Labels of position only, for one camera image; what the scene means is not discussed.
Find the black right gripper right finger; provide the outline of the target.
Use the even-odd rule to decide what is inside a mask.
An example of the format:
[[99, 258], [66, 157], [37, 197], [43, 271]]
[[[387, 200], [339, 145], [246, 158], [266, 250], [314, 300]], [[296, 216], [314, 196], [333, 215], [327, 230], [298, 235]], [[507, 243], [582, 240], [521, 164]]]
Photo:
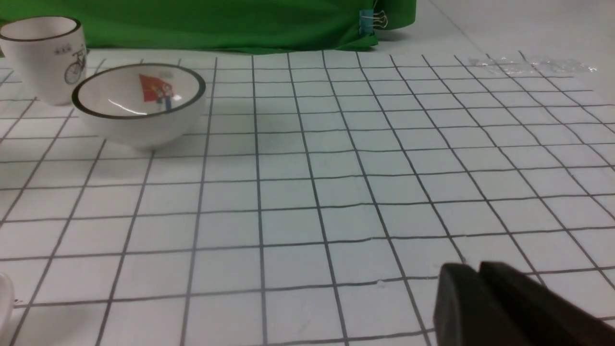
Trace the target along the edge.
[[501, 261], [483, 261], [479, 276], [534, 346], [613, 346], [615, 331], [544, 285]]

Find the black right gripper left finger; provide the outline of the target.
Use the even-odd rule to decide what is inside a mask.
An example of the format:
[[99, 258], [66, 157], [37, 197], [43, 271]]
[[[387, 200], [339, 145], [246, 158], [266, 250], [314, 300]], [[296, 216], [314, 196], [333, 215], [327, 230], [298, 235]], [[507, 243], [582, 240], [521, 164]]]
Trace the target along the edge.
[[441, 266], [433, 326], [440, 346], [529, 346], [472, 267]]

